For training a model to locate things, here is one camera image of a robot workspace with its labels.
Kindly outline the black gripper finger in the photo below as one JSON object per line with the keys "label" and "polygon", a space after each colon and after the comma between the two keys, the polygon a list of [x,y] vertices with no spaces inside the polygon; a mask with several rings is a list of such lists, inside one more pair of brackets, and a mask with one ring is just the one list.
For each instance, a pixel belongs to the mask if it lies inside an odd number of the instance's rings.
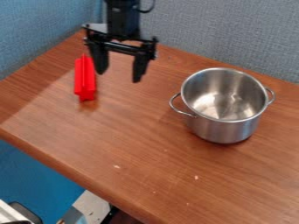
{"label": "black gripper finger", "polygon": [[88,49],[93,59],[96,72],[103,74],[108,69],[108,51],[103,45],[97,44],[91,44]]}
{"label": "black gripper finger", "polygon": [[132,82],[137,83],[141,80],[143,75],[145,74],[147,65],[151,58],[147,54],[139,54],[135,56],[133,61],[133,76]]}

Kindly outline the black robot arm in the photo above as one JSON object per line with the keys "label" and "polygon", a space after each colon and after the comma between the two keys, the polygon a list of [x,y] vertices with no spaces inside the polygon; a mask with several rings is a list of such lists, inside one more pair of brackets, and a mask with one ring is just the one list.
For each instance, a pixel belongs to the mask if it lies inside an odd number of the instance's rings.
{"label": "black robot arm", "polygon": [[104,24],[85,23],[85,46],[96,72],[108,70],[108,53],[123,53],[135,57],[132,82],[137,83],[147,70],[151,60],[156,59],[156,37],[144,38],[140,32],[140,14],[149,13],[140,8],[140,0],[104,0],[107,2],[107,22]]}

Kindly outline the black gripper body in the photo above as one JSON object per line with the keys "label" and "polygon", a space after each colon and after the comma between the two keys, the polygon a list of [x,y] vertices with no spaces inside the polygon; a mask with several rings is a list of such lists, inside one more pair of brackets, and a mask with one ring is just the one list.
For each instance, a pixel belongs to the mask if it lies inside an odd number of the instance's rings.
{"label": "black gripper body", "polygon": [[84,43],[89,48],[91,44],[105,47],[108,52],[123,53],[131,56],[147,54],[151,60],[156,58],[157,38],[144,38],[136,31],[131,36],[113,36],[108,34],[105,24],[84,24],[83,29],[87,32]]}

